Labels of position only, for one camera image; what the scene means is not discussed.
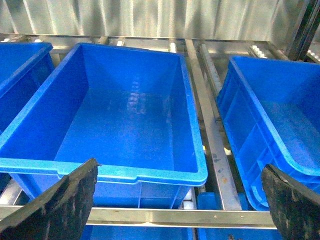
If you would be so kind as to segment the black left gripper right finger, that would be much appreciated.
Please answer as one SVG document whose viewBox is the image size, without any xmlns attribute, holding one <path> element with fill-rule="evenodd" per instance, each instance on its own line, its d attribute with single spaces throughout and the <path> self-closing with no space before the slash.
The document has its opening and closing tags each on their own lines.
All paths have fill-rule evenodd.
<svg viewBox="0 0 320 240">
<path fill-rule="evenodd" d="M 272 164 L 261 173 L 274 225 L 284 240 L 320 238 L 320 195 Z"/>
</svg>

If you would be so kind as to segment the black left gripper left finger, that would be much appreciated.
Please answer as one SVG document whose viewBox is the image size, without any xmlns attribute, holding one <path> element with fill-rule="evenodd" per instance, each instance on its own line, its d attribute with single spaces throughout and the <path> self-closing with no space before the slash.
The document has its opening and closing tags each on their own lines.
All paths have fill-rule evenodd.
<svg viewBox="0 0 320 240">
<path fill-rule="evenodd" d="M 79 240 L 91 209 L 98 162 L 89 159 L 0 222 L 2 240 Z"/>
</svg>

